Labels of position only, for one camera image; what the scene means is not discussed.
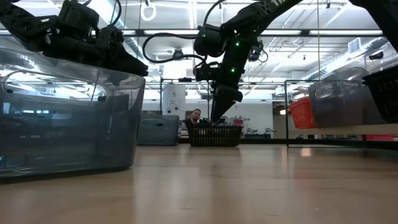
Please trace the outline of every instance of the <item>shelf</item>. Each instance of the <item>shelf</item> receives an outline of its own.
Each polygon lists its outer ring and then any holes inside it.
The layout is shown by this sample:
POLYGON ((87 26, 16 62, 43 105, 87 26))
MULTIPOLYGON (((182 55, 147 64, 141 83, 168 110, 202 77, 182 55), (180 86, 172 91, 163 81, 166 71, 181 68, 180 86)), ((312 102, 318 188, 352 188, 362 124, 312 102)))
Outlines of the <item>shelf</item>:
POLYGON ((289 134, 398 134, 398 124, 289 130, 289 134))

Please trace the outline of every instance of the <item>ceiling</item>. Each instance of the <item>ceiling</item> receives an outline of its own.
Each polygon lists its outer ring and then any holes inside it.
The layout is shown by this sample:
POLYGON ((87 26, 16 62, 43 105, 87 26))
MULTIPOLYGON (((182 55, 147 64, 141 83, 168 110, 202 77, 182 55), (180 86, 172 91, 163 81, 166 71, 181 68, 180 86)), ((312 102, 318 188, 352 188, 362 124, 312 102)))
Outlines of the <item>ceiling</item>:
MULTIPOLYGON (((121 24, 125 29, 195 29, 203 24, 207 10, 216 0, 121 0, 121 24)), ((59 0, 23 0, 17 3, 35 16, 58 14, 63 1, 59 0)), ((252 1, 229 0, 216 7, 209 16, 208 23, 219 26, 236 15, 252 1)), ((275 19, 269 29, 379 29, 368 12, 353 6, 348 0, 330 0, 331 7, 326 8, 327 0, 303 0, 275 19)), ((93 0, 88 6, 101 16, 100 27, 112 17, 114 0, 93 0)), ((146 37, 135 37, 138 45, 146 37)), ((269 59, 266 63, 248 62, 243 75, 245 82, 280 82, 285 79, 302 78, 309 71, 348 48, 355 37, 261 37, 266 46, 269 59)), ((151 40, 146 48, 148 54, 157 58, 169 58, 175 48, 181 48, 185 54, 193 54, 193 40, 173 37, 159 37, 151 40)), ((221 61, 220 58, 209 58, 221 61)), ((178 69, 188 69, 192 76, 192 67, 198 62, 182 60, 178 69)), ((151 73, 151 79, 158 80, 159 72, 151 73)))

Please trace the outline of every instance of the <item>ceiling duct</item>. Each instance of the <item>ceiling duct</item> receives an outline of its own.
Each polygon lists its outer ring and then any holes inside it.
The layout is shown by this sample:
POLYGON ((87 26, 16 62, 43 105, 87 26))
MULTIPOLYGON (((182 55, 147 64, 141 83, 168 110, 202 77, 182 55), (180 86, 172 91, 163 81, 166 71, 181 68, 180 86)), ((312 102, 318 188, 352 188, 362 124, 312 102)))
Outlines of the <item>ceiling duct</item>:
POLYGON ((321 76, 321 79, 331 75, 336 69, 342 68, 352 62, 352 59, 372 55, 379 51, 383 46, 388 43, 385 37, 378 38, 358 38, 349 43, 349 47, 336 57, 325 61, 319 68, 314 68, 309 71, 303 80, 315 80, 321 76))

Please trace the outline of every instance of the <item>basket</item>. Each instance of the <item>basket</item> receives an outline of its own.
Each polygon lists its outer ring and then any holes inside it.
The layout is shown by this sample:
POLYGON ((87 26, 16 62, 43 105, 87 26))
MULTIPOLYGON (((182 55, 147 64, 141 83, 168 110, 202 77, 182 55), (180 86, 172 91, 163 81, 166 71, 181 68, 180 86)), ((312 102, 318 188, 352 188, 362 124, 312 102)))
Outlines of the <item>basket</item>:
POLYGON ((304 98, 292 103, 289 109, 292 113, 294 126, 297 129, 315 128, 311 100, 309 98, 304 98))
POLYGON ((242 126, 194 126, 188 131, 191 146, 235 147, 241 139, 242 126))
POLYGON ((372 93, 381 118, 388 123, 398 123, 398 67, 368 75, 363 80, 372 93))

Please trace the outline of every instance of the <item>orange bin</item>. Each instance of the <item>orange bin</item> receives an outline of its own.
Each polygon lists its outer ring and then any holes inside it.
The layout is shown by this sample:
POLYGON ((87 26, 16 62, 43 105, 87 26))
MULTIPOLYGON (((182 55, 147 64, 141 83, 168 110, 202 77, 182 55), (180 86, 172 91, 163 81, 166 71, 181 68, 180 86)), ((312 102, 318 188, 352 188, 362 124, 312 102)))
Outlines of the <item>orange bin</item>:
POLYGON ((315 128, 310 98, 304 98, 292 103, 289 109, 292 113, 294 126, 297 129, 315 128))

